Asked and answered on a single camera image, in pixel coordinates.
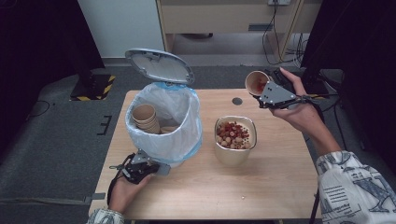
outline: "sleeve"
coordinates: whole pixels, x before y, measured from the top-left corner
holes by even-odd
[[[123,224],[122,214],[109,209],[95,209],[87,224]]]
[[[395,192],[354,153],[329,153],[316,166],[323,223],[396,223]]]

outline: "gray lid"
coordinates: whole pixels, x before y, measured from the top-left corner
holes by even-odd
[[[156,49],[129,49],[125,58],[145,77],[187,85],[194,82],[192,70],[174,54]]]

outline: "dried fruit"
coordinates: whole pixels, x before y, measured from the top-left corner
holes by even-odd
[[[231,149],[251,148],[248,129],[234,122],[222,122],[216,129],[216,140],[222,147]]]

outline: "light blue plastic bag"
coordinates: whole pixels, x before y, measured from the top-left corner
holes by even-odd
[[[169,134],[141,131],[134,124],[132,111],[142,104],[155,107],[160,126],[180,126]],[[199,111],[199,98],[193,89],[154,82],[140,91],[128,107],[126,128],[134,145],[155,161],[177,163],[190,158],[201,147],[203,132]]]

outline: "yellow and black tape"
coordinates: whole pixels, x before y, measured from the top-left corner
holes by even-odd
[[[103,90],[103,93],[96,96],[89,95],[79,95],[79,96],[70,96],[71,101],[90,101],[90,100],[105,100],[107,98],[108,93],[110,92],[111,86],[113,85],[115,76],[109,76],[107,84]]]

